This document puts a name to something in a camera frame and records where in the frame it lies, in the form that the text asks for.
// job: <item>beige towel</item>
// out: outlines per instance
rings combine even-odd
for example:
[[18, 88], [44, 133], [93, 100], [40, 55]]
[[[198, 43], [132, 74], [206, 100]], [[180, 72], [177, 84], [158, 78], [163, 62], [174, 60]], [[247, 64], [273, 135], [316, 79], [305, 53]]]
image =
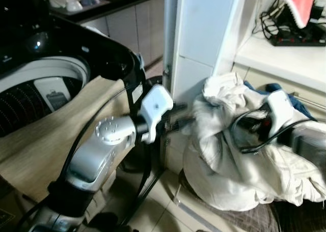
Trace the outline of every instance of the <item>beige towel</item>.
[[[123, 88], [121, 80], [97, 77], [64, 107], [1, 138], [0, 175], [23, 194], [41, 201], [47, 195], [48, 184], [57, 179], [72, 143], [86, 121]], [[127, 113], [129, 105], [124, 92], [103, 109], [82, 142], [92, 134], [98, 120]], [[111, 171], [129, 150], [116, 157]]]

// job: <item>white shelf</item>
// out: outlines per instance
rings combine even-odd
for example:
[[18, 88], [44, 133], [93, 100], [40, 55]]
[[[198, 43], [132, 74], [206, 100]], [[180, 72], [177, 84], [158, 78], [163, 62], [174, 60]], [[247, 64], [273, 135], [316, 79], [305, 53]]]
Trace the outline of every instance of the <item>white shelf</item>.
[[260, 36], [244, 43], [236, 63], [326, 92], [325, 47], [276, 47]]

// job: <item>washing machine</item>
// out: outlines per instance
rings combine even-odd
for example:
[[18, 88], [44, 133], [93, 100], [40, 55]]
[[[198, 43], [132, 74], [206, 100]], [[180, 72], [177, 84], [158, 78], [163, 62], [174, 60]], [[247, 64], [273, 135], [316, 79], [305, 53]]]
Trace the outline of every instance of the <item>washing machine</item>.
[[[0, 0], [0, 9], [0, 137], [58, 110], [98, 75], [145, 84], [139, 55], [51, 15], [44, 0]], [[135, 114], [142, 96], [132, 92]]]

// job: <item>white fabric bundle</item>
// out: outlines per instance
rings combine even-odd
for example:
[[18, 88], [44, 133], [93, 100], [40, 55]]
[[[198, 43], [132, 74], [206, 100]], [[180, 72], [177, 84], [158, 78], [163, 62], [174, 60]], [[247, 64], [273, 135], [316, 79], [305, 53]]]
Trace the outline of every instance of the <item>white fabric bundle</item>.
[[[258, 154], [242, 154], [230, 137], [234, 118], [258, 109], [265, 96], [250, 90], [235, 73], [206, 80], [193, 104], [196, 122], [184, 152], [183, 169], [197, 195], [219, 210], [247, 211], [274, 199], [300, 206], [303, 199], [326, 199], [319, 169], [291, 148], [266, 145]], [[306, 118], [294, 110], [290, 123]], [[322, 124], [307, 122], [322, 128]], [[238, 130], [237, 141], [255, 144], [252, 135]]]

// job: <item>blue cloth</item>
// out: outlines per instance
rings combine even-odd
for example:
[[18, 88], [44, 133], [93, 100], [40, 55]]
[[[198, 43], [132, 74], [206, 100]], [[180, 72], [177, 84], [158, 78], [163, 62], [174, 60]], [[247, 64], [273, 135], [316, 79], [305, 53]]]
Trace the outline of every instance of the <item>blue cloth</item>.
[[[265, 90], [266, 91], [257, 91], [257, 90], [255, 90], [255, 88], [248, 81], [244, 81], [243, 83], [249, 89], [258, 92], [261, 95], [268, 95], [271, 92], [274, 92], [274, 91], [277, 91], [277, 90], [281, 90], [282, 89], [282, 87], [278, 83], [269, 83], [265, 87]], [[289, 97], [289, 99], [290, 99], [290, 101], [292, 103], [292, 106], [295, 109], [297, 109], [299, 112], [303, 113], [308, 118], [315, 120], [315, 118], [311, 116], [310, 112], [307, 110], [307, 108], [305, 107], [305, 105], [302, 104], [296, 97], [294, 97], [292, 95], [289, 95], [289, 94], [288, 94], [288, 97]]]

